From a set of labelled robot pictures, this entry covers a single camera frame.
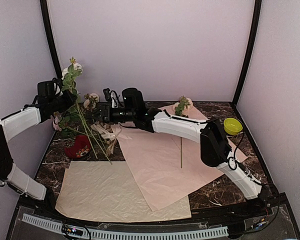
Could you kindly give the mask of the cream printed ribbon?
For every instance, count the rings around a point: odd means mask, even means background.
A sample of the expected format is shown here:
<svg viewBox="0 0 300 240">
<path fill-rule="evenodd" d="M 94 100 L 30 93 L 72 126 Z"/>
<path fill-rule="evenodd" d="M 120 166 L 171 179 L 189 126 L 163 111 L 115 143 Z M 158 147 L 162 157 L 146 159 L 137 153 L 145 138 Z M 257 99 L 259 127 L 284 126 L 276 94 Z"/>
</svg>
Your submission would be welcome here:
<svg viewBox="0 0 300 240">
<path fill-rule="evenodd" d="M 116 126 L 109 123 L 102 123 L 97 121 L 90 126 L 91 130 L 97 133 L 100 138 L 103 148 L 105 150 L 105 155 L 109 157 L 114 153 L 115 145 L 118 142 L 118 136 L 122 132 L 120 126 Z"/>
</svg>

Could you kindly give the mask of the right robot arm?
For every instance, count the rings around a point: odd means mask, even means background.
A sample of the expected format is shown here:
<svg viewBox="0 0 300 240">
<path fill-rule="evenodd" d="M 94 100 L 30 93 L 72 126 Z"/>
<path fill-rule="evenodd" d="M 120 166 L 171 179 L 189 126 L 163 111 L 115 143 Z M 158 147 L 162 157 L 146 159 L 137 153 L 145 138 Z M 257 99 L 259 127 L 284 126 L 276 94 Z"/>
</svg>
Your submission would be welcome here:
<svg viewBox="0 0 300 240">
<path fill-rule="evenodd" d="M 200 159 L 208 167 L 223 172 L 243 193 L 248 202 L 245 213 L 256 217 L 264 210 L 269 187 L 257 180 L 250 169 L 236 158 L 227 134 L 217 119 L 195 120 L 168 113 L 158 108 L 148 108 L 141 91 L 130 87 L 122 91 L 123 103 L 113 107 L 111 91 L 103 90 L 106 103 L 92 112 L 95 120 L 119 124 L 132 122 L 135 127 L 150 133 L 164 133 L 182 137 L 200 144 Z"/>
</svg>

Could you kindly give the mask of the pink fake flower bunch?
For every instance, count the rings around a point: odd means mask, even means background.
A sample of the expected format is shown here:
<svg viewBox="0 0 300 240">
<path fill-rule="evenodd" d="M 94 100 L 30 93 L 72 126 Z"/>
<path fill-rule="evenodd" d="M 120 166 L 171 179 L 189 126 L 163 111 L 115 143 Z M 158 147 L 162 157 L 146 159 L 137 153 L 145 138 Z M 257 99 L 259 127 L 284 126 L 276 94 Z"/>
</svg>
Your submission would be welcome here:
<svg viewBox="0 0 300 240">
<path fill-rule="evenodd" d="M 72 131 L 74 133 L 85 135 L 85 131 L 81 124 L 80 118 L 77 117 L 76 115 L 70 115 L 68 110 L 65 113 L 56 112 L 53 114 L 53 128 L 56 131 L 60 131 L 60 132 L 67 130 L 67 131 Z M 91 126 L 90 123 L 92 123 L 92 120 L 89 119 L 89 116 L 93 112 L 93 110 L 84 110 L 83 111 L 83 114 L 84 114 L 89 126 Z"/>
</svg>

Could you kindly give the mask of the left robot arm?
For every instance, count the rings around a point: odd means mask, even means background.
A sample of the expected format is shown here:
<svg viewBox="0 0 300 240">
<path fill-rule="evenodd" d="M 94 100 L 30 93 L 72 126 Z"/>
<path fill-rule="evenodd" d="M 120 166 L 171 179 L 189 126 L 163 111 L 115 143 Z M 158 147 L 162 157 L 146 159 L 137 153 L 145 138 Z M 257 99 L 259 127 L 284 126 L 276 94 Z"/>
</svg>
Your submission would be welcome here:
<svg viewBox="0 0 300 240">
<path fill-rule="evenodd" d="M 49 120 L 54 113 L 64 113 L 74 105 L 77 96 L 66 89 L 62 80 L 53 78 L 37 84 L 32 103 L 0 119 L 0 187 L 8 186 L 21 195 L 42 202 L 41 210 L 57 218 L 60 206 L 51 198 L 51 191 L 22 171 L 15 163 L 10 142 L 29 129 Z"/>
</svg>

